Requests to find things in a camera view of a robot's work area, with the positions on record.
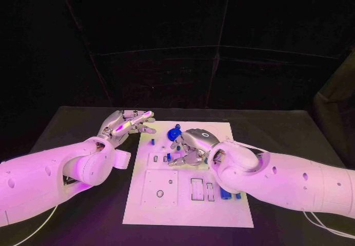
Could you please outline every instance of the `black table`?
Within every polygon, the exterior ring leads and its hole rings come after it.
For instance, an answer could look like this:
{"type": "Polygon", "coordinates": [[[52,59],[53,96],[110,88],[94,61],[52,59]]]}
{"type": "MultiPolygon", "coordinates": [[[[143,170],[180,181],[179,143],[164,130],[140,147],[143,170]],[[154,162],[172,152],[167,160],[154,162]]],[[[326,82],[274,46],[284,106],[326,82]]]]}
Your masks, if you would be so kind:
{"type": "MultiPolygon", "coordinates": [[[[61,107],[32,152],[95,136],[105,117],[117,108],[61,107]]],[[[153,110],[156,120],[231,123],[235,141],[270,152],[290,154],[343,167],[341,159],[306,111],[153,110]]],[[[123,224],[140,134],[120,149],[131,152],[127,170],[113,169],[105,182],[59,205],[36,235],[22,245],[354,245],[316,227],[299,211],[258,201],[248,195],[254,228],[177,227],[123,224]]],[[[43,223],[50,210],[0,228],[0,245],[13,245],[43,223]]],[[[323,223],[355,234],[355,220],[319,214],[323,223]]]]}

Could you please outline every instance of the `white cable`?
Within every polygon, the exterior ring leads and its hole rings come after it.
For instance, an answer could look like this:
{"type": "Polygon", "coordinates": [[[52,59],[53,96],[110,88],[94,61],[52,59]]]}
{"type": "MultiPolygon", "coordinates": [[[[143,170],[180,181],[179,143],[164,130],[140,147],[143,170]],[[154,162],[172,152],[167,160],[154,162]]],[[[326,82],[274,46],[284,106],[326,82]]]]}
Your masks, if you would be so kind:
{"type": "Polygon", "coordinates": [[[53,215],[53,211],[52,211],[49,217],[46,218],[46,221],[43,222],[43,224],[42,224],[42,225],[39,226],[39,228],[35,230],[35,232],[29,235],[29,237],[27,237],[22,242],[16,243],[13,246],[20,245],[20,244],[22,244],[22,243],[23,243],[23,242],[35,235],[35,233],[39,231],[39,229],[43,227],[43,225],[45,225],[46,222],[49,221],[49,219],[50,219],[50,217],[52,217],[52,215],[53,215]]]}
{"type": "Polygon", "coordinates": [[[313,214],[313,212],[310,212],[310,213],[312,213],[312,215],[315,216],[315,218],[316,218],[317,222],[320,223],[320,225],[319,225],[317,223],[315,223],[315,222],[310,220],[310,218],[309,218],[306,212],[303,212],[303,214],[304,214],[304,216],[306,216],[306,218],[307,218],[307,220],[310,221],[312,224],[315,224],[317,227],[326,229],[326,230],[328,230],[329,232],[332,232],[335,235],[355,239],[355,236],[354,236],[354,235],[351,235],[351,234],[348,234],[348,233],[345,233],[345,232],[339,232],[339,231],[336,231],[336,230],[328,228],[328,227],[323,225],[323,223],[322,223],[322,221],[319,220],[319,218],[316,217],[316,215],[313,214]]]}

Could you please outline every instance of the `blue object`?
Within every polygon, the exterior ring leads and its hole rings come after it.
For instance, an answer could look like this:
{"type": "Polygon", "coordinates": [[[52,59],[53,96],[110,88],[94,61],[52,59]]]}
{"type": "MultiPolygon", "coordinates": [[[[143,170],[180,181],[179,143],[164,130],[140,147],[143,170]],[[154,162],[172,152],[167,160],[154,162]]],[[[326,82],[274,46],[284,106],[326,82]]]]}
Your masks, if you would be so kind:
{"type": "Polygon", "coordinates": [[[177,136],[180,135],[182,131],[180,131],[180,125],[176,124],[175,128],[169,130],[167,132],[167,138],[170,141],[175,141],[175,139],[177,138],[177,136]]]}
{"type": "Polygon", "coordinates": [[[225,190],[222,189],[222,187],[219,187],[219,190],[221,190],[221,198],[222,198],[224,200],[229,200],[229,199],[231,199],[231,193],[229,193],[228,191],[225,191],[225,190]]]}

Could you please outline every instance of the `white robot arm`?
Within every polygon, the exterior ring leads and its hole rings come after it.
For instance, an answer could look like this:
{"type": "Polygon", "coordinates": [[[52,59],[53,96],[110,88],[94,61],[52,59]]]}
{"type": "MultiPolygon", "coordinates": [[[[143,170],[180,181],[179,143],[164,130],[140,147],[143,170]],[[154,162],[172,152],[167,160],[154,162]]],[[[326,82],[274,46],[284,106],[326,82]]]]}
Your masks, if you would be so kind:
{"type": "Polygon", "coordinates": [[[355,218],[355,171],[291,155],[276,154],[232,140],[219,142],[205,130],[182,133],[186,156],[169,165],[196,165],[208,158],[209,171],[225,191],[247,192],[287,209],[355,218]]]}
{"type": "Polygon", "coordinates": [[[36,216],[100,185],[113,167],[127,168],[131,154],[114,148],[128,133],[156,132],[141,124],[154,122],[153,115],[151,111],[115,111],[97,137],[1,162],[0,227],[36,216]]]}

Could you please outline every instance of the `black backdrop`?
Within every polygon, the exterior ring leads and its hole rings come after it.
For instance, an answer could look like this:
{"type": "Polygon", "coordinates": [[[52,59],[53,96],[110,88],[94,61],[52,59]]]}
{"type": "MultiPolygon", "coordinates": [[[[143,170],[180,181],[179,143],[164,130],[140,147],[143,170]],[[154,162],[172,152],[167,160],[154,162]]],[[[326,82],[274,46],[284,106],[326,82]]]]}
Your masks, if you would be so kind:
{"type": "Polygon", "coordinates": [[[355,38],[352,0],[3,4],[0,160],[62,105],[303,109],[355,38]]]}

